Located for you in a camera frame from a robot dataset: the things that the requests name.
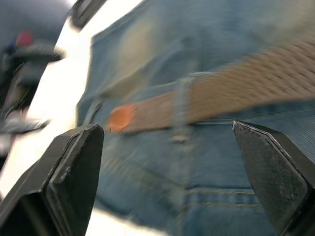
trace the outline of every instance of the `jeans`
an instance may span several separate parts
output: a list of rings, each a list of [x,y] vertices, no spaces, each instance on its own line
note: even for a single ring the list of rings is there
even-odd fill
[[[94,37],[78,125],[105,128],[119,105],[303,37],[315,29],[314,13],[315,0],[145,0]],[[184,124],[184,143],[174,140],[175,128],[105,134],[96,199],[170,235],[275,235],[248,181],[233,119],[285,133],[315,163],[314,101],[268,105]]]

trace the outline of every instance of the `blue denim jeans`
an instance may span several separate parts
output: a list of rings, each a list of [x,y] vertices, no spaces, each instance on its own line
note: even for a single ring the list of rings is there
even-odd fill
[[[121,104],[302,37],[315,29],[314,14],[315,0],[145,0],[94,37],[78,124],[105,127]],[[285,133],[315,162],[315,103],[262,106],[184,125],[184,143],[174,128],[105,134],[96,199],[170,235],[275,235],[248,181],[235,118]]]

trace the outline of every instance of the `tan woven belt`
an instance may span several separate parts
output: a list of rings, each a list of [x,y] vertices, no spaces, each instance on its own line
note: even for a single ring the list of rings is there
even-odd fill
[[[198,76],[187,94],[188,123],[220,114],[281,102],[315,98],[315,37],[254,55],[213,74]],[[114,132],[138,132],[173,126],[175,92],[117,107]]]

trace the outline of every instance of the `orange belt tip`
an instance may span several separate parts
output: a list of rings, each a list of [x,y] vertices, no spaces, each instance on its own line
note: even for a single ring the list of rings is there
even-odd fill
[[[123,131],[132,120],[134,107],[134,104],[127,104],[115,108],[110,114],[110,130],[113,132]]]

